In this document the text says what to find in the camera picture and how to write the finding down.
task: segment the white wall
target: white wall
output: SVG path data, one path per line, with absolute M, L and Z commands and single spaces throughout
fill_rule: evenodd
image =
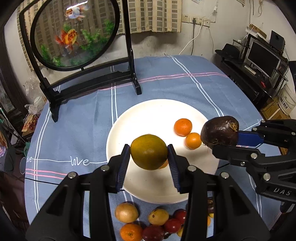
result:
M 258 0 L 254 0 L 254 2 L 255 16 L 251 16 L 251 23 L 260 27 L 267 34 L 268 38 L 270 38 L 271 30 L 282 35 L 286 40 L 286 49 L 290 60 L 295 60 L 296 49 L 293 48 L 293 44 L 296 43 L 296 35 L 282 12 L 272 1 L 265 0 L 262 15 L 258 17 Z M 183 0 L 182 12 L 183 14 L 199 17 L 208 16 L 214 21 L 215 15 L 211 13 L 216 3 L 216 0 L 201 0 L 199 4 L 191 0 Z M 222 49 L 226 43 L 232 44 L 233 39 L 242 39 L 246 35 L 245 29 L 249 24 L 249 13 L 250 5 L 248 0 L 246 0 L 245 7 L 236 0 L 219 0 L 216 23 L 211 23 L 210 27 L 214 50 Z M 145 32 L 132 34 L 135 58 L 179 54 L 183 47 L 192 39 L 192 28 L 192 24 L 182 23 L 181 33 Z M 200 26 L 196 25 L 195 35 L 198 33 L 199 28 Z M 5 26 L 5 39 L 13 70 L 20 84 L 23 85 L 30 74 L 30 70 L 22 53 L 20 40 L 18 38 L 16 13 L 12 15 Z M 189 44 L 182 54 L 190 54 L 191 49 L 192 45 Z M 193 55 L 203 56 L 214 61 L 212 40 L 207 27 L 202 27 L 199 37 L 194 41 Z M 124 36 L 118 36 L 108 51 L 92 63 L 91 66 L 125 56 L 126 46 Z M 47 77 L 50 83 L 53 83 L 71 73 L 50 71 Z M 289 86 L 294 89 L 292 85 L 292 75 L 290 73 L 288 78 Z

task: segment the curtain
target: curtain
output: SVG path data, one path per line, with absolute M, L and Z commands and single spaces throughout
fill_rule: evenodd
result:
M 33 68 L 22 39 L 18 15 L 32 1 L 24 0 L 17 9 L 17 28 L 20 42 L 31 71 L 33 71 Z M 30 36 L 34 16 L 45 2 L 46 0 L 40 0 L 24 14 L 28 36 Z M 45 44 L 49 47 L 51 53 L 59 52 L 59 46 L 51 40 L 55 33 L 48 26 L 54 24 L 56 29 L 61 28 L 65 9 L 77 4 L 77 2 L 77 0 L 52 0 L 49 3 L 49 7 L 45 8 L 46 10 L 40 15 L 40 21 L 36 25 L 35 41 L 38 41 L 39 45 Z M 120 9 L 120 24 L 117 34 L 124 34 L 122 0 L 117 0 L 117 3 Z M 114 19 L 114 15 L 112 15 L 114 10 L 109 0 L 88 0 L 87 4 L 90 6 L 90 13 L 87 15 L 87 19 L 80 23 L 84 29 L 89 29 L 92 32 L 95 29 L 92 26 L 102 27 L 104 19 Z M 128 0 L 128 8 L 131 33 L 145 31 L 181 32 L 182 0 Z

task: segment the round glass panel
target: round glass panel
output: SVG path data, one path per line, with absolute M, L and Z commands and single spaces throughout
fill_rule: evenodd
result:
M 110 0 L 49 0 L 44 6 L 32 24 L 31 46 L 36 58 L 51 69 L 90 64 L 106 51 L 118 30 Z

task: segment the orange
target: orange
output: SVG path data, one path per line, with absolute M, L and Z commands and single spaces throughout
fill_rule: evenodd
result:
M 168 160 L 166 160 L 165 163 L 159 169 L 165 168 L 167 165 L 168 165 Z
M 127 223 L 120 229 L 120 236 L 124 241 L 141 241 L 142 231 L 140 225 L 134 223 Z
M 200 147 L 202 141 L 198 133 L 192 132 L 185 138 L 185 145 L 190 149 L 196 149 Z
M 177 135 L 185 137 L 192 131 L 192 123 L 190 120 L 184 118 L 177 120 L 174 130 Z
M 207 217 L 207 225 L 209 226 L 211 224 L 211 218 L 208 216 Z

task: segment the blue tablecloth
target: blue tablecloth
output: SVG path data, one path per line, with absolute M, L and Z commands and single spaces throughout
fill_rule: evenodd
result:
M 126 70 L 121 64 L 94 72 L 94 75 Z M 26 164 L 25 203 L 30 222 L 44 202 L 71 171 L 85 174 L 105 164 L 106 140 L 117 118 L 128 108 L 151 99 L 173 99 L 195 107 L 207 119 L 231 115 L 240 124 L 240 130 L 250 130 L 259 124 L 262 117 L 243 92 L 215 65 L 198 56 L 145 57 L 135 59 L 136 75 L 142 87 L 137 96 L 131 83 L 97 90 L 91 94 L 69 100 L 61 105 L 59 120 L 54 123 L 46 104 L 32 137 Z M 73 80 L 58 87 L 58 90 L 79 82 Z M 279 155 L 277 147 L 262 145 L 267 156 Z M 227 171 L 251 200 L 267 226 L 272 226 L 279 216 L 280 202 L 255 193 L 255 183 L 245 168 L 225 166 L 217 173 Z M 123 225 L 114 217 L 115 207 L 132 201 L 140 208 L 140 221 L 148 224 L 147 216 L 158 205 L 145 203 L 127 192 L 110 194 L 110 209 L 117 240 Z M 83 217 L 84 235 L 89 236 L 88 198 L 85 195 Z M 185 208 L 186 202 L 166 205 L 170 214 Z M 171 235 L 169 240 L 179 240 Z

